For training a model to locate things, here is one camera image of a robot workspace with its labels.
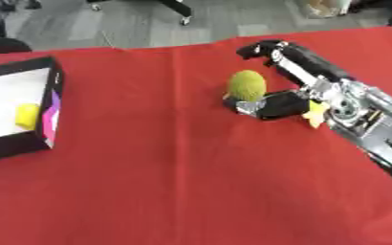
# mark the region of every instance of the red tablecloth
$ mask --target red tablecloth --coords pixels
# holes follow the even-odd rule
[[[392,28],[265,37],[392,95]],[[265,37],[52,52],[67,75],[56,146],[0,160],[0,245],[391,245],[392,178],[358,149],[222,106],[240,70],[292,86],[235,54]]]

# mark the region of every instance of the open box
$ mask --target open box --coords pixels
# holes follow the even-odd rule
[[[54,146],[63,78],[52,57],[0,65],[0,158]],[[27,103],[39,106],[33,130],[15,123]]]

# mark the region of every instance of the floor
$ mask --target floor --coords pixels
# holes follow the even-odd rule
[[[308,19],[303,0],[185,0],[194,9],[187,27],[154,0],[114,0],[90,9],[83,0],[41,0],[43,9],[18,8],[9,36],[36,50],[108,46],[139,48],[206,43],[233,36],[369,28],[384,25],[388,12],[368,10],[331,19]]]

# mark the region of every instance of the tennis ball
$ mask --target tennis ball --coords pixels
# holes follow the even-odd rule
[[[230,96],[244,101],[258,101],[266,94],[266,81],[254,71],[238,72],[229,81]]]

